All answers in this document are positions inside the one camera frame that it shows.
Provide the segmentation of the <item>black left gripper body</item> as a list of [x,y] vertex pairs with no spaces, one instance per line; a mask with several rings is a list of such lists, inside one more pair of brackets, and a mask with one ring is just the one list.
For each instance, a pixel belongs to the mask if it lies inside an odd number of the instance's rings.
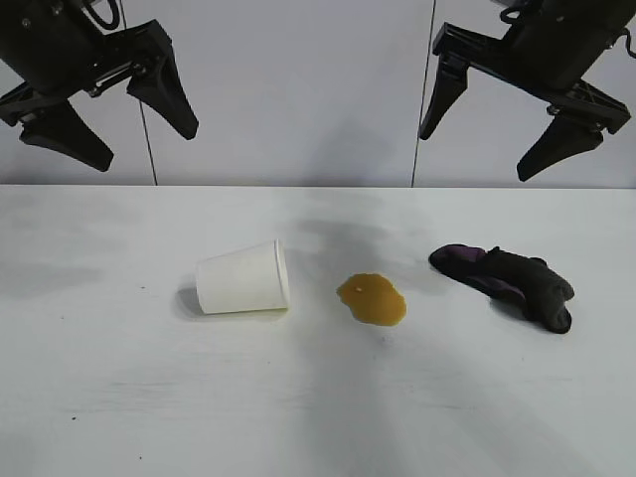
[[98,97],[129,83],[147,44],[172,46],[158,21],[121,29],[116,2],[108,5],[112,18],[105,21],[89,1],[2,2],[1,59],[22,79],[1,98],[5,123],[21,123],[79,91]]

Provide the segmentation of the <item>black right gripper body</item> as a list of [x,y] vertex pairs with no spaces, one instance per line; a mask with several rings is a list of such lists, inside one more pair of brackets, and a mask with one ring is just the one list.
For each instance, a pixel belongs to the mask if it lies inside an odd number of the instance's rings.
[[500,14],[509,29],[492,38],[444,23],[433,42],[438,58],[454,54],[556,110],[580,115],[616,133],[630,118],[620,101],[583,75],[632,19],[629,1],[516,1]]

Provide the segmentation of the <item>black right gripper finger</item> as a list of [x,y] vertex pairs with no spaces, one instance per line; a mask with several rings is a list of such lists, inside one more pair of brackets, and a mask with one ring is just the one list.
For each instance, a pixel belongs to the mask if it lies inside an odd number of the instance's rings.
[[552,122],[517,164],[518,178],[522,182],[602,143],[600,122],[562,110],[551,110],[549,115]]
[[439,58],[435,84],[430,102],[419,127],[419,138],[427,140],[441,122],[444,114],[468,87],[469,62],[454,54]]

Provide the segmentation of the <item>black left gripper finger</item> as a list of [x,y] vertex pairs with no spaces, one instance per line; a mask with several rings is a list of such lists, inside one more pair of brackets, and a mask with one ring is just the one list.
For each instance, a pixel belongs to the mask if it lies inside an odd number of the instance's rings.
[[150,106],[183,138],[194,139],[199,121],[183,90],[172,46],[147,44],[132,71],[127,92]]
[[23,143],[64,154],[99,172],[109,169],[113,152],[67,100],[29,112],[20,121]]

